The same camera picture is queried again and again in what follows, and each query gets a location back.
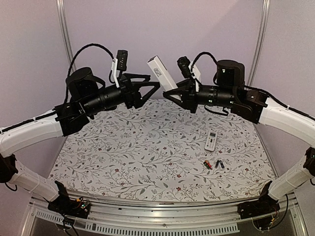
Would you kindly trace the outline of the red green battery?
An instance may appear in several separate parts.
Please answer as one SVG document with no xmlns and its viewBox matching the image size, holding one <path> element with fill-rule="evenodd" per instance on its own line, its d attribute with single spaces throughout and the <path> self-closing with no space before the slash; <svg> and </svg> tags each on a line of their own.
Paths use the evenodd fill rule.
<svg viewBox="0 0 315 236">
<path fill-rule="evenodd" d="M 208 169 L 209 169 L 209 167 L 208 167 L 208 161 L 206 160 L 206 161 L 204 161 L 204 163 L 203 163 Z"/>
</svg>

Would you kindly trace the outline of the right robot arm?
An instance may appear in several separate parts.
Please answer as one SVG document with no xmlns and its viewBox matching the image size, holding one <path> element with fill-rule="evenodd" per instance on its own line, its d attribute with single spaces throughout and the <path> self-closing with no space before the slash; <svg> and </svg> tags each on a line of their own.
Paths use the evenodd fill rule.
<svg viewBox="0 0 315 236">
<path fill-rule="evenodd" d="M 266 184 L 254 204 L 258 214 L 265 214 L 274 202 L 315 176 L 315 119 L 284 105 L 268 92 L 245 85 L 245 67 L 233 60 L 216 62 L 216 86 L 203 85 L 194 75 L 187 57 L 177 61 L 185 80 L 161 82 L 163 96 L 181 108 L 195 113 L 198 105 L 229 108 L 231 113 L 255 124 L 282 130 L 306 142 L 310 147 L 291 169 Z"/>
</svg>

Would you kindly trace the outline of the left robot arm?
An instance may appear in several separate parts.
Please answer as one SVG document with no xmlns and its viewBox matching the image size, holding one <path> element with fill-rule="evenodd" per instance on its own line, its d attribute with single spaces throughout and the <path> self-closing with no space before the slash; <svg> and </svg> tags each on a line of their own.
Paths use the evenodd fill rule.
<svg viewBox="0 0 315 236">
<path fill-rule="evenodd" d="M 111 111 L 124 103 L 140 108 L 159 89 L 149 75 L 120 73 L 114 85 L 94 76 L 89 67 L 83 67 L 66 78 L 71 94 L 69 102 L 56 106 L 44 114 L 0 130 L 0 181 L 22 187 L 40 195 L 62 213 L 70 213 L 72 200 L 60 182 L 53 182 L 31 171 L 17 161 L 14 153 L 41 141 L 67 137 L 79 132 L 95 115 Z"/>
</svg>

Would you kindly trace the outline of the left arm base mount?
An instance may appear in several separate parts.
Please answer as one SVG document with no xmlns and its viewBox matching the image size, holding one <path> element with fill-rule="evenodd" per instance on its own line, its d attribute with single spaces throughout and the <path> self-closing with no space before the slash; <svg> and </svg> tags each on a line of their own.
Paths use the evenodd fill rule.
<svg viewBox="0 0 315 236">
<path fill-rule="evenodd" d="M 74 216 L 78 218 L 87 219 L 91 209 L 91 202 L 80 197 L 72 200 L 65 186 L 55 181 L 58 187 L 58 197 L 53 201 L 48 201 L 48 209 L 59 213 L 62 216 Z"/>
</svg>

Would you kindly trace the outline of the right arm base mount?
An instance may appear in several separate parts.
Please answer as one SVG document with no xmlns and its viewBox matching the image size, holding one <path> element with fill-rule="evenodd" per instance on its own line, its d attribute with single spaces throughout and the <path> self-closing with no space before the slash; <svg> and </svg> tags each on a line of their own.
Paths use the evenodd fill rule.
<svg viewBox="0 0 315 236">
<path fill-rule="evenodd" d="M 272 181 L 269 181 L 263 187 L 257 200 L 246 201 L 237 205 L 237 212 L 241 219 L 258 217 L 269 213 L 275 214 L 274 216 L 269 215 L 253 221 L 254 226 L 261 231 L 272 228 L 280 210 L 278 200 L 274 200 L 268 195 L 271 183 Z"/>
</svg>

